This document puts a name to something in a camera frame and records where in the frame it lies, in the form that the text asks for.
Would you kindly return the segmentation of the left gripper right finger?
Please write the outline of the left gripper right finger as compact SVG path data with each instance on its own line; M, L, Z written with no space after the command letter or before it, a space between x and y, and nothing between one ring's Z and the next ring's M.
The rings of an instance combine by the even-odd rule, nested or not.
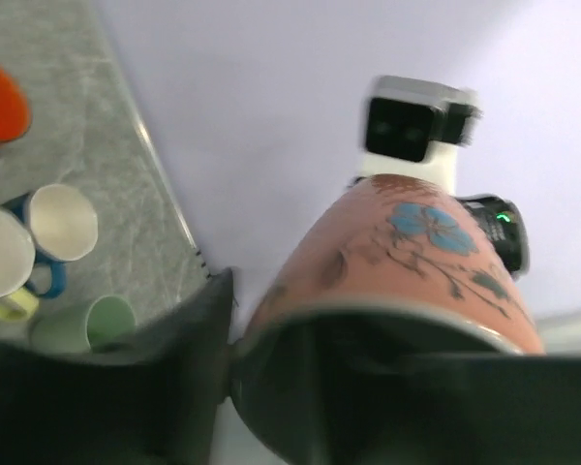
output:
M581 356L501 354L409 316L320 314L246 337L230 395L290 464L581 464Z

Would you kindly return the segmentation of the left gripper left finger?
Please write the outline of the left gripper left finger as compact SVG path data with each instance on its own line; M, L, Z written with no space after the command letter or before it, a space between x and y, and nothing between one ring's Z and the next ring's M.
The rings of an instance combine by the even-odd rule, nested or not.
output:
M98 352L0 341L0 464L205 464L225 395L230 269Z

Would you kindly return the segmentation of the salmon floral mug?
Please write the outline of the salmon floral mug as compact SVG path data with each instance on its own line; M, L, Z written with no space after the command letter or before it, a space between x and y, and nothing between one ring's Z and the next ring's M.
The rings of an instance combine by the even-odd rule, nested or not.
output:
M439 186L403 175L371 176L333 203L283 264L246 332L345 311L378 324L409 318L420 341L434 341L443 327L469 350L544 350L475 218Z

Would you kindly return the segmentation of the yellow-green faceted mug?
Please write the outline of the yellow-green faceted mug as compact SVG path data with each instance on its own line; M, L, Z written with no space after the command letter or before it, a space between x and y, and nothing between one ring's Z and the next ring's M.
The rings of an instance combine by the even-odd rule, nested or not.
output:
M35 262L35 246L14 214L0 208L0 320L24 322L39 307L39 299L25 289Z

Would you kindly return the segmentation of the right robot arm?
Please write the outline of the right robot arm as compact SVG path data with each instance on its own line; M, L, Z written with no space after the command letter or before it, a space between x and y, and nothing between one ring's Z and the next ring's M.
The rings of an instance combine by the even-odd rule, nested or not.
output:
M518 279L526 274L530 266L529 240L516 205L492 194L456 200L475 218L510 276Z

